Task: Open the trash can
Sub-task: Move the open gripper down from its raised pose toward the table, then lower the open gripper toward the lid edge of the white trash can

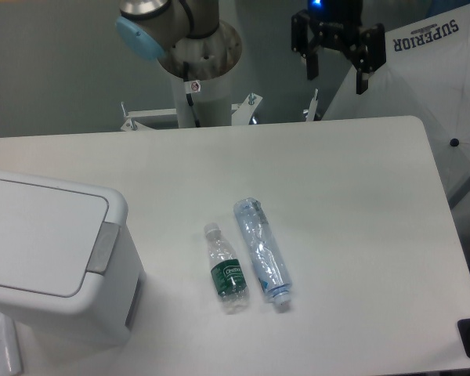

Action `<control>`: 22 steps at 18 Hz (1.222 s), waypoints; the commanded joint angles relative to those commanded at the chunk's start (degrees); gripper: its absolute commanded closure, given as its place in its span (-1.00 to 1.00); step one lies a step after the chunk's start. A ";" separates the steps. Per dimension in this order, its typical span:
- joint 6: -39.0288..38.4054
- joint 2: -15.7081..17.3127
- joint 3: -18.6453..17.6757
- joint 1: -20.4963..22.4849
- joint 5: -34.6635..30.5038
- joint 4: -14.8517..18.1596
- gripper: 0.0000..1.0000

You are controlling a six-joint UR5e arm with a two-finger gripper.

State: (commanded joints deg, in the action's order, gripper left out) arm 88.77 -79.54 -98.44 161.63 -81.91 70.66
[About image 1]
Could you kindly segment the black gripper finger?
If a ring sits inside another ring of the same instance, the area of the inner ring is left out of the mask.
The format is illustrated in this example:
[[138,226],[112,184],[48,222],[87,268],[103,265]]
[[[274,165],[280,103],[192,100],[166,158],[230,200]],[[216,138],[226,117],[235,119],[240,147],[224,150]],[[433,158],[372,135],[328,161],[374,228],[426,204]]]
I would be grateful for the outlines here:
[[368,89],[369,77],[386,63],[385,26],[376,23],[361,29],[349,59],[356,70],[356,94],[362,95]]
[[291,17],[291,49],[305,60],[309,81],[319,76],[318,49],[323,41],[324,31],[320,22],[313,19],[307,10]]

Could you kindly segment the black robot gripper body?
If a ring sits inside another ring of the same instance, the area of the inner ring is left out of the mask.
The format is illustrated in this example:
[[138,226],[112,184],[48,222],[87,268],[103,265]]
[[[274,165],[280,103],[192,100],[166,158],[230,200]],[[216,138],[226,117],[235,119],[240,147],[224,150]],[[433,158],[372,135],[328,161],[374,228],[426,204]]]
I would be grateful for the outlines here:
[[360,28],[363,1],[308,1],[309,52],[319,47],[351,50],[361,46]]

